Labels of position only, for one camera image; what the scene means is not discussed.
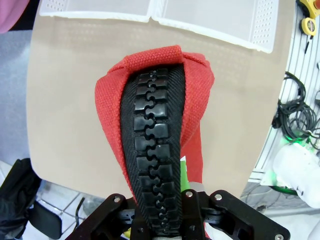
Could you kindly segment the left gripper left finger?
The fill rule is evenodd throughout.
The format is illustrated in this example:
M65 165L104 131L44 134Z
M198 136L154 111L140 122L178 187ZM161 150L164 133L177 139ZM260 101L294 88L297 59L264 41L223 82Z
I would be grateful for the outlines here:
M114 193L90 214L68 240L120 240L130 230L131 240L149 240L150 229L133 198Z

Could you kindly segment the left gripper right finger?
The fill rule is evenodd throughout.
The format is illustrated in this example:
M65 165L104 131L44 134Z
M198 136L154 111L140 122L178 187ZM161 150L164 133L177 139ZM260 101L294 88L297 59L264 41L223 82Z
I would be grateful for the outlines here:
M288 229L245 204L225 190L211 195L190 188L187 161L180 159L183 240L207 239L205 224L232 240L289 240Z

